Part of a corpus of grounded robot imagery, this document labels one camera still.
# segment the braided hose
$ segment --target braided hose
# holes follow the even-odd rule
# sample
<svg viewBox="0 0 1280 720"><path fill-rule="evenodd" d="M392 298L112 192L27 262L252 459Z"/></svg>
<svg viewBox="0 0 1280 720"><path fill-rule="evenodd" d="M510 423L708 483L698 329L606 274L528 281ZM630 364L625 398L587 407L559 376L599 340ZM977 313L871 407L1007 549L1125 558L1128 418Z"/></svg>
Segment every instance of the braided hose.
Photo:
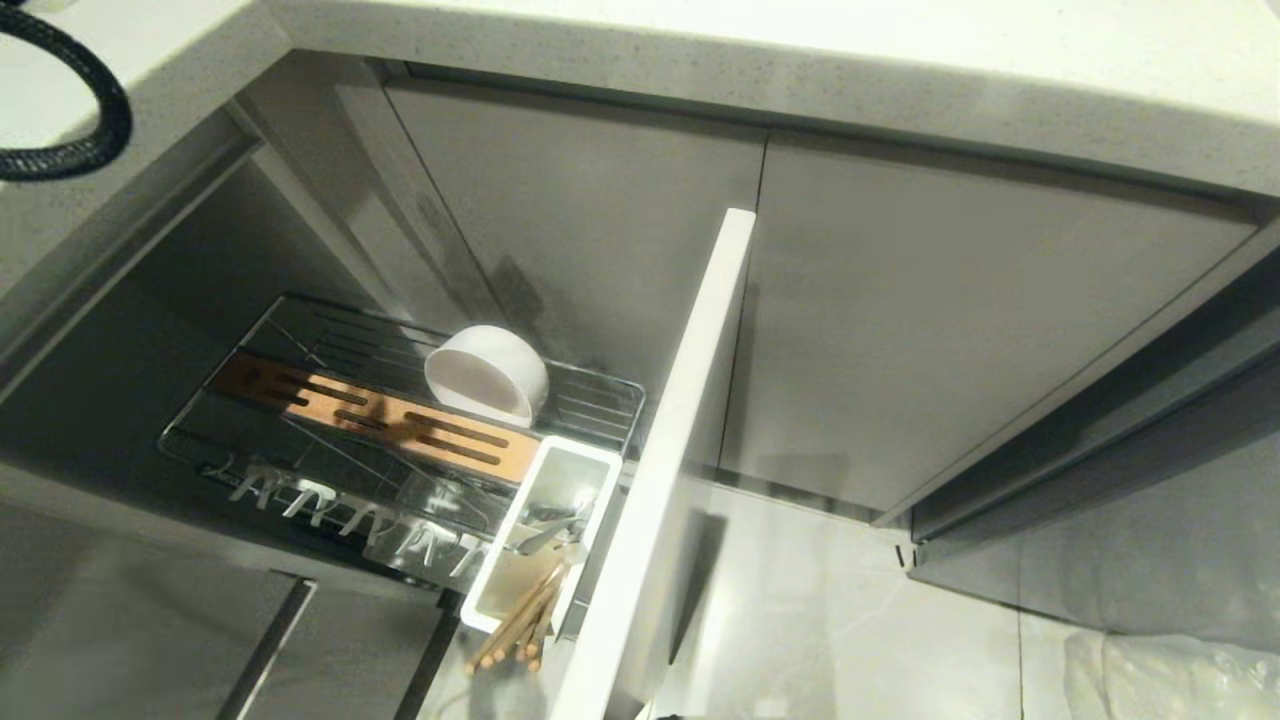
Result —
<svg viewBox="0 0 1280 720"><path fill-rule="evenodd" d="M87 47L54 26L0 3L0 33L12 35L65 63L97 99L93 132L50 147L0 147L0 181L35 182L91 173L114 160L129 142L133 113L124 88Z"/></svg>

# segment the white bowl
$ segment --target white bowl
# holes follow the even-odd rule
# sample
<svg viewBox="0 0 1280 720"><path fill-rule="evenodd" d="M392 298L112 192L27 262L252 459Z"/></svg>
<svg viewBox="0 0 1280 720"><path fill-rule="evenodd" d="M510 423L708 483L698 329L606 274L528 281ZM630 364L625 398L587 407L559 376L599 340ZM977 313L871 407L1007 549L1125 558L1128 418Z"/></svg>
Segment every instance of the white bowl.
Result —
<svg viewBox="0 0 1280 720"><path fill-rule="evenodd" d="M449 407L520 428L547 401L547 365L516 333L472 325L426 357L426 384Z"/></svg>

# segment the cabinet door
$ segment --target cabinet door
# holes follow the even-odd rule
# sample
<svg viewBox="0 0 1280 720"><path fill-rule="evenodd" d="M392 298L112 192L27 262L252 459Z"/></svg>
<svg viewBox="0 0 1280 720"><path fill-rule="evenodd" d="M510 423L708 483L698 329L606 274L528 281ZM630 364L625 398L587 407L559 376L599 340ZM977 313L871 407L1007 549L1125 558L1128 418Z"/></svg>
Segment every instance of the cabinet door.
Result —
<svg viewBox="0 0 1280 720"><path fill-rule="evenodd" d="M724 214L553 720L635 717L671 664L708 488L680 470L698 427L721 420L707 391L717 380L716 357L736 337L732 309L754 223L754 213Z"/></svg>
<svg viewBox="0 0 1280 720"><path fill-rule="evenodd" d="M764 132L424 79L388 95L507 324L654 398L723 209L755 208ZM707 393L722 411L730 363ZM691 456L714 464L722 434Z"/></svg>
<svg viewBox="0 0 1280 720"><path fill-rule="evenodd" d="M797 136L771 138L759 215L722 465L882 511L1274 243L1207 202Z"/></svg>

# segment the quartz countertop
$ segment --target quartz countertop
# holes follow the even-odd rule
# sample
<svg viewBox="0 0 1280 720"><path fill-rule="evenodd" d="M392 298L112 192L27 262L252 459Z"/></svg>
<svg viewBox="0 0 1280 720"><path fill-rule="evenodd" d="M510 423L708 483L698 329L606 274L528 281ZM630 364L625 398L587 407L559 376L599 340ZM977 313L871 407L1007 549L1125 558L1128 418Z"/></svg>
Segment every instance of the quartz countertop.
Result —
<svg viewBox="0 0 1280 720"><path fill-rule="evenodd" d="M0 183L0 297L292 49L393 58L1102 163L1280 196L1280 19L1265 0L33 0L120 77L106 169ZM0 145L96 108L0 36Z"/></svg>

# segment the gray cabinet door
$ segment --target gray cabinet door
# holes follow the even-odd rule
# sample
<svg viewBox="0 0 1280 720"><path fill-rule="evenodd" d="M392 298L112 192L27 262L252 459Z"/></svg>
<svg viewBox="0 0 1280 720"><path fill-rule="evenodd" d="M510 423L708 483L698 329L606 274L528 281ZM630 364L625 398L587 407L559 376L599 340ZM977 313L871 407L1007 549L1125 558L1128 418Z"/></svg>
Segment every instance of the gray cabinet door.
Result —
<svg viewBox="0 0 1280 720"><path fill-rule="evenodd" d="M655 401L724 208L755 208L764 131L422 79L388 94L511 328ZM721 437L690 457L716 462Z"/></svg>
<svg viewBox="0 0 1280 720"><path fill-rule="evenodd" d="M773 137L722 465L905 509L1275 245L1254 229L1101 181Z"/></svg>

